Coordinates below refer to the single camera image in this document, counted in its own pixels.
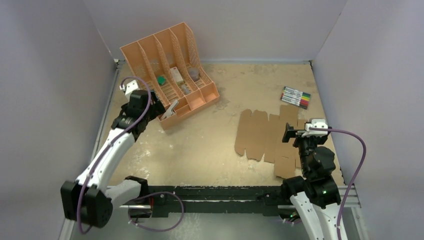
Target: perforated plastic divider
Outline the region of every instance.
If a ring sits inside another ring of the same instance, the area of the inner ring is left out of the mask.
[[[217,87],[200,64],[193,32],[184,22],[125,45],[121,51],[132,73],[148,81],[165,108],[174,100],[179,101],[176,114],[159,121],[163,129],[178,124],[220,99]],[[174,66],[189,88],[189,94],[185,95],[175,83],[170,71],[170,67]],[[190,67],[199,70],[196,82],[189,75],[187,68]],[[159,76],[166,80],[163,85],[157,81]]]

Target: white wall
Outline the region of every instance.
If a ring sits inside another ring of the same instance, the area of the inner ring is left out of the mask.
[[[84,0],[115,58],[119,47],[181,22],[202,60],[314,59],[347,0]]]
[[[0,239],[58,239],[113,66],[82,0],[0,1]]]
[[[348,0],[313,66],[329,123],[362,136],[356,180],[375,240],[424,235],[424,1]],[[334,134],[350,180],[360,144]]]

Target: table surface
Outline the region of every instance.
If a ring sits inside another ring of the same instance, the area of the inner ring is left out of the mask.
[[[122,158],[109,185],[127,176],[148,180],[149,185],[173,186],[278,186],[274,164],[249,160],[234,150],[240,113],[244,109],[278,115],[284,86],[311,94],[308,109],[299,108],[299,119],[325,118],[314,75],[309,64],[229,64],[208,63],[203,68],[215,82],[220,100],[169,130],[162,130],[157,119],[151,121],[137,142]],[[119,83],[131,76],[127,64]],[[101,144],[112,121],[126,103],[115,87]],[[336,152],[331,135],[325,146]],[[344,185],[337,156],[334,180]]]

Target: floor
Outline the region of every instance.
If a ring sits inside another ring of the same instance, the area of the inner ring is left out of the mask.
[[[151,121],[146,131],[126,153],[109,185],[119,184],[133,175],[150,185],[277,186],[282,178],[274,176],[274,164],[248,160],[234,150],[240,112],[244,109],[279,114],[284,86],[311,94],[307,110],[299,110],[300,119],[325,118],[315,79],[309,64],[203,64],[216,83],[220,101],[181,124],[162,130]],[[120,81],[131,76],[125,64]],[[106,126],[118,116],[127,99],[115,88]],[[334,150],[331,136],[325,144]],[[334,180],[343,185],[339,162],[335,160]]]

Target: green object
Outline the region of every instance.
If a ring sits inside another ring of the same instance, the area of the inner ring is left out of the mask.
[[[163,77],[163,76],[158,76],[158,77],[157,77],[157,83],[158,83],[159,85],[164,85],[166,81],[167,81],[167,80],[166,80],[166,79],[165,79],[165,77]]]

